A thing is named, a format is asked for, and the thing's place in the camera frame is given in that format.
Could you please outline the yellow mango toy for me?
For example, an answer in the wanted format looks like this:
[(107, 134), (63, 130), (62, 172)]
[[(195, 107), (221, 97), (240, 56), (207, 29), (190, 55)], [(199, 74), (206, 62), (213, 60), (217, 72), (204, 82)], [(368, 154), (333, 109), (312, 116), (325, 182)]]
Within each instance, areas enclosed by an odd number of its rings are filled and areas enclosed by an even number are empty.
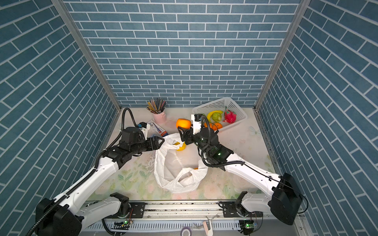
[(174, 143), (174, 146), (177, 147), (176, 151), (183, 151), (185, 148), (186, 148), (186, 143), (183, 142), (183, 143), (180, 143), (180, 142), (176, 142)]

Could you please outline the green pear toy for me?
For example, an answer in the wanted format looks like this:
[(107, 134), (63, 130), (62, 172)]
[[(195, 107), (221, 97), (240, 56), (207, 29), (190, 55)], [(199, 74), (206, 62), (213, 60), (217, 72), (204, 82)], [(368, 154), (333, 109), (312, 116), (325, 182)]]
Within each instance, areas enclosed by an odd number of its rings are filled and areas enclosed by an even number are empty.
[(222, 113), (214, 112), (211, 115), (211, 120), (213, 120), (215, 123), (219, 123), (222, 120)]

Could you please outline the white plastic bag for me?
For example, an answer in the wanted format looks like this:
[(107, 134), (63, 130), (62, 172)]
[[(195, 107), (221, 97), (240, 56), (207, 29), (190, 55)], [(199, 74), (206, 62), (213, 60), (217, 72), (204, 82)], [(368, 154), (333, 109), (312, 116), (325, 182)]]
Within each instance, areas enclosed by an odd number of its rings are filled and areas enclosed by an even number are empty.
[(187, 145), (183, 151), (176, 151), (174, 143), (183, 143), (180, 134), (170, 134), (164, 139), (163, 145), (155, 152), (154, 175), (158, 185), (173, 194), (197, 190), (208, 172), (197, 146)]

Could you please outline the pink dragon fruit toy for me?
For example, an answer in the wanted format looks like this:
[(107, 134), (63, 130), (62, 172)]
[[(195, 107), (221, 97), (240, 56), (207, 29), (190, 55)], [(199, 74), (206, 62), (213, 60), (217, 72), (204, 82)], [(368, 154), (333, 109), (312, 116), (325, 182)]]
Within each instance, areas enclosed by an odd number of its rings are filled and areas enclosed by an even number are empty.
[(236, 122), (237, 115), (236, 113), (232, 112), (231, 110), (225, 108), (224, 111), (224, 121), (229, 124), (233, 124)]

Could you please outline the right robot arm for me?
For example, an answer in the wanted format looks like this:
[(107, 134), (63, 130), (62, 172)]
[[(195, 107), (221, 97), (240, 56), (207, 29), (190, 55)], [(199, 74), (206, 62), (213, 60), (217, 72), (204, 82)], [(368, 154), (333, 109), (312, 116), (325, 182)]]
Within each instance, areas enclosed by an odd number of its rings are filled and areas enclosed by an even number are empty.
[(197, 146), (202, 162), (207, 167), (220, 168), (237, 175), (265, 194), (259, 198), (247, 191), (242, 192), (234, 203), (238, 215), (247, 217), (254, 211), (270, 211), (279, 221), (293, 225), (304, 199), (293, 176), (288, 173), (280, 176), (244, 160), (221, 145), (217, 133), (212, 129), (202, 128), (194, 132), (193, 128), (179, 127), (178, 130), (183, 142)]

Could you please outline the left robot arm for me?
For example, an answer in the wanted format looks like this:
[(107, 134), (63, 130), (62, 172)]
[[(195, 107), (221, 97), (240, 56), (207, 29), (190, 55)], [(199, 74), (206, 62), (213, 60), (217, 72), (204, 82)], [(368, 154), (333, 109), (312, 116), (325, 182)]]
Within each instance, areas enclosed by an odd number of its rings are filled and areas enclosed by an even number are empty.
[(121, 169), (133, 156), (158, 150), (162, 137), (145, 137), (147, 129), (123, 129), (111, 145), (95, 161), (94, 167), (73, 186), (54, 199), (43, 199), (36, 207), (36, 220), (27, 232), (30, 236), (77, 236), (88, 226), (108, 216), (129, 217), (132, 213), (129, 198), (113, 193), (103, 201), (83, 207), (85, 201), (110, 176)]

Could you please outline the pink pencil cup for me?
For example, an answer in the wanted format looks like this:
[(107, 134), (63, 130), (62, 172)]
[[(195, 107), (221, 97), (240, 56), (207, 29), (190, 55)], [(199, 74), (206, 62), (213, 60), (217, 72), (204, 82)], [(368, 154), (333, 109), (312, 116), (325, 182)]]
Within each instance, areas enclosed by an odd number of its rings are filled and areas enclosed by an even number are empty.
[(166, 114), (164, 111), (158, 114), (153, 114), (153, 118), (156, 124), (164, 124), (166, 122)]

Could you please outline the yellow toy banana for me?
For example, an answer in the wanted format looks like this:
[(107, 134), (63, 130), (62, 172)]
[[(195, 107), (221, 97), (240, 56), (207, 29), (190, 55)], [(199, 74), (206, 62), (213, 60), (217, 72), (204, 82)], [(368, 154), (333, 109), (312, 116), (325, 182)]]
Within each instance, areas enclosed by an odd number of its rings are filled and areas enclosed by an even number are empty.
[(214, 122), (220, 122), (222, 120), (222, 114), (223, 111), (217, 110), (217, 111), (212, 111), (207, 115), (208, 121), (214, 121)]

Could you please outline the coloured pencils bunch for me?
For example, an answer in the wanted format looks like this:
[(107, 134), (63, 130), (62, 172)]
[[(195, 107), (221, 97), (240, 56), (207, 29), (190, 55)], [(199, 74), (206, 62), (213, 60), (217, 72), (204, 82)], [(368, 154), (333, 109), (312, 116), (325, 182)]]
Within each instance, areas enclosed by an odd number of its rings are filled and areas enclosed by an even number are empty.
[(165, 110), (166, 101), (160, 97), (150, 99), (147, 102), (147, 110), (153, 114), (161, 114)]

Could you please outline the white plastic basket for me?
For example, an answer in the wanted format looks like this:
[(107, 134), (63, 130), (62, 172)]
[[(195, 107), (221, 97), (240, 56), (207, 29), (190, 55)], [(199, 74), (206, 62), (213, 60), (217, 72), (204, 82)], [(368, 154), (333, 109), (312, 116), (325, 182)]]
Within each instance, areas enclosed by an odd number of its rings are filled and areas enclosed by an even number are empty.
[(244, 110), (230, 97), (220, 98), (192, 109), (192, 114), (205, 115), (213, 129), (225, 131), (248, 118)]

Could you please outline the purple tape roll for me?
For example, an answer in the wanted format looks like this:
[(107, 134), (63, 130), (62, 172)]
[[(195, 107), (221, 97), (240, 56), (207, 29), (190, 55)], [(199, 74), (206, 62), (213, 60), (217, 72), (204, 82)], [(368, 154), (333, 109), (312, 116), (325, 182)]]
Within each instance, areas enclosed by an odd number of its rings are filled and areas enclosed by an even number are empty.
[(190, 229), (190, 227), (183, 227), (181, 232), (180, 232), (180, 236), (192, 236), (192, 230)]

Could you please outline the pink white clip tool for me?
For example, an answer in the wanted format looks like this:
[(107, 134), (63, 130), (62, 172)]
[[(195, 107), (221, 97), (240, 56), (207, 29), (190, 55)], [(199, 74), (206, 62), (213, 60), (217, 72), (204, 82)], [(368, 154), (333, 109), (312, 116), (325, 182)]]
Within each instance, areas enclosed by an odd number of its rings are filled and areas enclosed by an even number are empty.
[(205, 230), (206, 236), (213, 236), (214, 231), (213, 231), (213, 226), (212, 226), (212, 220), (207, 219), (207, 220), (203, 221), (202, 223), (203, 223), (203, 228)]

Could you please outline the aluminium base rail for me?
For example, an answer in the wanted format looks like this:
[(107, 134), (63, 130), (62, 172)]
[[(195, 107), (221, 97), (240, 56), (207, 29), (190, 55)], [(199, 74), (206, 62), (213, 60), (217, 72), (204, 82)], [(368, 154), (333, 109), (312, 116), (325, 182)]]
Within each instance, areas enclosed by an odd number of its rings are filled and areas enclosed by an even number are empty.
[[(255, 197), (263, 197), (261, 194), (253, 194)], [(128, 222), (131, 218), (146, 219), (147, 217), (162, 219), (178, 220), (182, 218), (201, 218), (205, 216), (212, 216), (216, 213), (222, 213), (223, 210), (219, 202), (206, 200), (206, 201), (178, 201), (178, 202), (130, 202), (133, 207), (131, 217), (118, 217), (115, 215), (109, 216), (115, 220), (124, 220)]]

